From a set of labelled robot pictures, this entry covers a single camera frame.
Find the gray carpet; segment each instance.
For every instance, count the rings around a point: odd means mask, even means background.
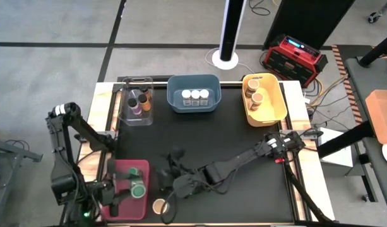
[[[120,0],[0,0],[0,42],[108,42],[119,3]],[[223,3],[224,0],[128,0],[116,42],[217,44]],[[356,1],[326,44],[379,43],[387,36],[387,14],[374,25],[366,22],[366,16],[384,3],[385,0]],[[247,7],[239,44],[264,42],[277,7],[269,0],[262,6],[272,14],[256,16]],[[114,49],[105,81],[130,75],[199,73],[236,80],[249,73],[244,66],[231,71],[209,66],[204,61],[208,51]],[[264,71],[258,63],[260,50],[238,50],[237,53],[241,63],[253,71]],[[318,78],[326,88],[339,78],[339,73],[333,53],[324,53],[330,63]],[[53,157],[44,118],[53,106],[71,101],[79,104],[87,117],[104,54],[105,48],[0,47],[0,138],[24,139],[32,151],[44,154],[40,163],[23,162],[3,223],[21,226],[58,223],[62,208],[56,205],[50,189]],[[343,85],[337,86],[324,103],[343,96]],[[348,100],[343,99],[318,110],[333,117],[348,106]],[[349,109],[335,119],[347,127],[355,125]],[[313,123],[325,120],[316,113]],[[332,121],[328,127],[344,129]],[[73,141],[73,150],[78,151],[76,141]],[[337,220],[387,226],[386,204],[376,180],[373,182],[378,203],[364,203],[359,199],[366,193],[359,177],[326,179]]]

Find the cup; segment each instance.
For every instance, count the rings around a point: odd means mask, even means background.
[[[163,204],[165,203],[165,200],[164,199],[156,199],[154,202],[153,202],[153,211],[155,214],[160,214],[161,213],[161,208],[163,206]],[[165,207],[164,207],[164,211],[163,211],[163,214],[165,214],[166,212],[168,212],[169,210],[169,203],[167,202],[165,204]]]

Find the clear plastic bin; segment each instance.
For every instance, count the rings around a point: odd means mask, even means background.
[[[154,87],[153,80],[149,77],[125,78],[122,81],[122,98],[119,109],[119,119],[129,126],[151,125],[153,123]],[[140,95],[145,95],[147,102],[142,104]],[[129,105],[129,100],[134,98],[141,109],[140,114],[135,114]]]

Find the black table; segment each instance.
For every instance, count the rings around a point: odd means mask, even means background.
[[[366,98],[372,91],[387,90],[387,59],[376,59],[368,68],[360,66],[356,59],[348,59],[345,65],[351,83],[355,87],[357,96],[360,99],[360,114],[364,122],[341,136],[319,146],[318,153],[320,157],[324,157],[362,140],[366,148],[366,154],[359,156],[360,162],[362,164],[372,164],[387,203],[387,161],[382,154],[382,145],[374,135],[374,129],[372,128],[366,105]]]
[[[162,154],[179,147],[186,150],[181,163],[197,168],[229,159],[253,147],[263,134],[278,131],[278,124],[255,128],[247,123],[242,110],[241,86],[222,89],[222,97],[214,112],[178,114],[167,103],[166,89],[156,88],[153,124],[130,127],[121,123],[116,159],[148,160],[151,169],[168,168]],[[155,177],[152,171],[145,218],[130,223],[161,222],[150,207],[155,199],[164,198]],[[283,166],[260,158],[239,169],[227,194],[208,192],[179,199],[174,222],[291,223],[293,194],[287,185]]]

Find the lamp base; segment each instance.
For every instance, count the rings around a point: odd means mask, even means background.
[[[211,59],[213,61],[213,64],[217,68],[223,70],[233,69],[238,65],[238,55],[235,52],[232,54],[232,58],[229,61],[223,61],[220,59],[220,50],[214,52],[213,57]]]

